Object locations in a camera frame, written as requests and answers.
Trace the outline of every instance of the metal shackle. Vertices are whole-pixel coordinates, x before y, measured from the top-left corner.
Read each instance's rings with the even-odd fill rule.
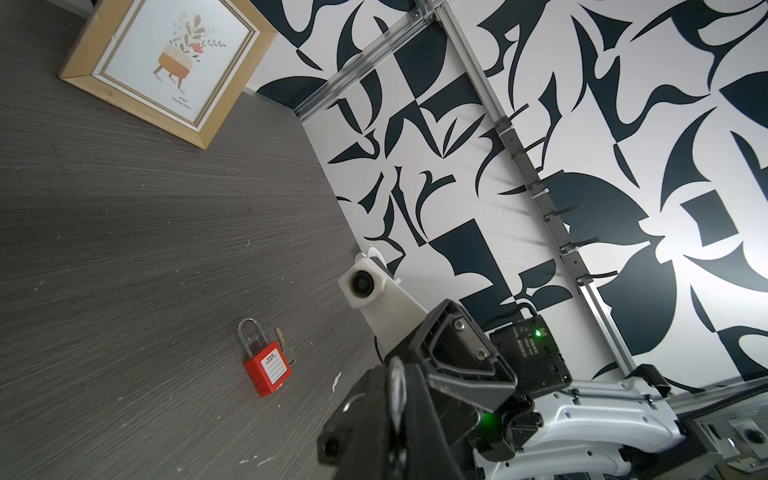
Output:
[[[261,338],[264,340],[264,343],[262,345],[262,348],[266,348],[267,345],[269,345],[269,341],[266,339],[266,335],[264,335],[264,330],[261,329],[261,325],[259,323],[252,319],[252,318],[246,318],[242,319],[240,321],[240,324],[237,326],[237,335],[240,336],[240,341],[243,342],[243,346],[245,347],[245,351],[248,352],[248,356],[250,358],[253,358],[253,353],[250,351],[250,347],[248,346],[248,342],[245,340],[245,336],[243,335],[243,324],[245,322],[253,322],[254,325],[259,329],[259,333],[261,333]]]

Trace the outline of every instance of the label on padlock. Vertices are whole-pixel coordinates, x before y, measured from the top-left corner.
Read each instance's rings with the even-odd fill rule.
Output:
[[[288,367],[286,367],[283,357],[280,356],[277,349],[272,350],[261,360],[261,366],[264,367],[266,376],[270,377],[270,382],[273,385],[288,371]]]

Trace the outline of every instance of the padlock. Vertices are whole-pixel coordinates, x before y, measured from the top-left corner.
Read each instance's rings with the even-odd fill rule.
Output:
[[[243,336],[243,324],[245,322],[253,322],[256,325],[259,333],[261,333],[261,338],[264,340],[264,345],[266,345],[266,348],[256,355],[250,351],[248,342],[245,340],[245,336]],[[240,325],[237,326],[237,333],[240,335],[240,340],[243,341],[245,351],[248,352],[248,360],[243,365],[253,380],[256,390],[259,391],[259,395],[262,397],[272,395],[293,372],[288,366],[280,346],[277,344],[277,341],[269,343],[266,340],[264,331],[261,329],[261,325],[252,318],[242,319]]]

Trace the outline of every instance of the black and white patterned wall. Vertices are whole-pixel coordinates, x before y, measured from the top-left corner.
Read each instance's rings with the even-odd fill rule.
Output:
[[[284,32],[293,56],[322,52],[313,57],[322,72],[310,72],[319,81],[407,10],[379,0],[320,8],[330,3],[313,3],[309,35]],[[528,105],[515,126],[526,145],[545,138],[529,152],[541,176],[567,172],[550,190],[559,207],[583,205],[564,217],[576,240],[601,238],[581,249],[590,270],[620,271],[597,285],[637,362],[685,389],[766,375],[765,0],[452,5],[505,112]],[[342,8],[314,47],[322,12]],[[353,48],[342,41],[347,25]],[[267,75],[260,66],[255,90],[310,75],[290,59],[274,65]],[[531,302],[577,378],[609,370],[601,334],[440,27],[375,74],[305,125],[360,246],[379,248],[425,306],[461,300],[486,328]]]

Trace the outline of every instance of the picture frame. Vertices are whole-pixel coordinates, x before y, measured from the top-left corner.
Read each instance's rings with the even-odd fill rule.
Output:
[[[101,0],[59,78],[206,149],[276,35],[249,0]]]

